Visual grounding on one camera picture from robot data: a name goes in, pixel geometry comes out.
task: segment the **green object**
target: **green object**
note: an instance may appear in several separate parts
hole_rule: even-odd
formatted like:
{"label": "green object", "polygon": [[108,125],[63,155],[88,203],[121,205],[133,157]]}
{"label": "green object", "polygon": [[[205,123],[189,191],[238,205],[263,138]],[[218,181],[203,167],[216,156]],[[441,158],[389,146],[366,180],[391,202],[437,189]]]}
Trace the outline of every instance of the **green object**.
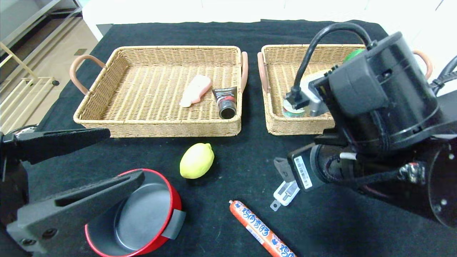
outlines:
{"label": "green object", "polygon": [[344,62],[349,61],[350,59],[354,58],[356,55],[360,54],[363,51],[364,51],[364,49],[357,49],[357,50],[352,51],[352,53],[350,53],[348,56],[346,56],[346,58],[344,59]]}
{"label": "green object", "polygon": [[211,167],[214,153],[210,144],[198,143],[191,146],[179,164],[180,174],[185,178],[199,178]]}

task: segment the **white label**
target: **white label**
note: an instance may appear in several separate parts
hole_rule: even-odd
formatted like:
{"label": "white label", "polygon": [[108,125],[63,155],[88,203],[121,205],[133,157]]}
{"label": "white label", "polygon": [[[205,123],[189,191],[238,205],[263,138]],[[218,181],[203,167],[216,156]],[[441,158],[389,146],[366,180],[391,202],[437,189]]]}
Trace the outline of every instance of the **white label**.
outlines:
{"label": "white label", "polygon": [[295,157],[293,159],[293,161],[295,162],[295,166],[298,169],[298,173],[300,174],[300,178],[302,179],[303,186],[305,187],[305,189],[312,187],[313,184],[311,183],[311,179],[309,178],[309,174],[308,174],[308,171],[306,170],[306,166],[305,166],[305,163],[303,162],[303,158],[301,156]]}
{"label": "white label", "polygon": [[246,229],[257,239],[257,241],[259,241],[260,244],[263,244],[263,239],[249,225],[246,226]]}

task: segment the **red pot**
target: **red pot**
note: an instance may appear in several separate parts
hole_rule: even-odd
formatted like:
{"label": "red pot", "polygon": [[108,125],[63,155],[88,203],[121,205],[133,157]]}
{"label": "red pot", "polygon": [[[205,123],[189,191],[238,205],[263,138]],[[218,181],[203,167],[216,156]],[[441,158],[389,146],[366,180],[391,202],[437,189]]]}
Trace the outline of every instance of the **red pot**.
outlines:
{"label": "red pot", "polygon": [[90,247],[103,257],[130,257],[152,252],[175,239],[186,213],[181,198],[157,171],[142,170],[143,184],[129,198],[85,225]]}

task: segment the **pink sponge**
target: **pink sponge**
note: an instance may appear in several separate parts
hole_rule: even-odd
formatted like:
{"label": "pink sponge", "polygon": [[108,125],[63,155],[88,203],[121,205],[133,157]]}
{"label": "pink sponge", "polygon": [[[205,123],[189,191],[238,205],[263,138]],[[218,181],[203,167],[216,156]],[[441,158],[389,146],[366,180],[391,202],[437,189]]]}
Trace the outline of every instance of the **pink sponge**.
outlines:
{"label": "pink sponge", "polygon": [[211,79],[203,75],[196,75],[184,90],[179,105],[189,107],[193,103],[200,102],[201,97],[210,87]]}

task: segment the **sausage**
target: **sausage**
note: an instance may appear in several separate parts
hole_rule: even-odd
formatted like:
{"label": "sausage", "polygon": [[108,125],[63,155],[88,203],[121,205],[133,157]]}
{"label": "sausage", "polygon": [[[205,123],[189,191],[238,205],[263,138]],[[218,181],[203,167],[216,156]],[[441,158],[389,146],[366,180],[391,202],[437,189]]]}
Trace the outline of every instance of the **sausage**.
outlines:
{"label": "sausage", "polygon": [[230,211],[273,257],[296,255],[242,202],[230,201]]}

